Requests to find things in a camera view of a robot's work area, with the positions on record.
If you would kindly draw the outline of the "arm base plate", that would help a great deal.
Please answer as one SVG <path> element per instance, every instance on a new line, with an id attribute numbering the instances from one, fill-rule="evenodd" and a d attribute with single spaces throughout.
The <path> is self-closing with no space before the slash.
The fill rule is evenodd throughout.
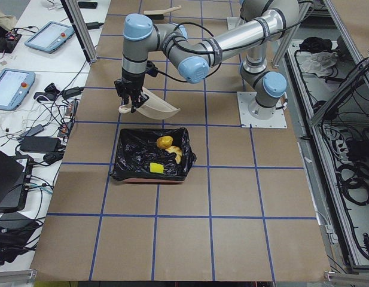
<path id="1" fill-rule="evenodd" d="M 263 108 L 256 102 L 256 92 L 237 92 L 240 126 L 253 129 L 286 129 L 287 123 L 281 100 L 275 107 Z"/>

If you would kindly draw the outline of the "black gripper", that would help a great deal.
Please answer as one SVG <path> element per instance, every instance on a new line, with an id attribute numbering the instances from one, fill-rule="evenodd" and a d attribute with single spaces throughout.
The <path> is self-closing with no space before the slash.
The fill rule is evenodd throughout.
<path id="1" fill-rule="evenodd" d="M 127 105 L 131 99 L 131 113 L 134 113 L 150 98 L 142 91 L 143 84 L 144 76 L 122 77 L 114 81 L 115 89 L 123 105 Z"/>

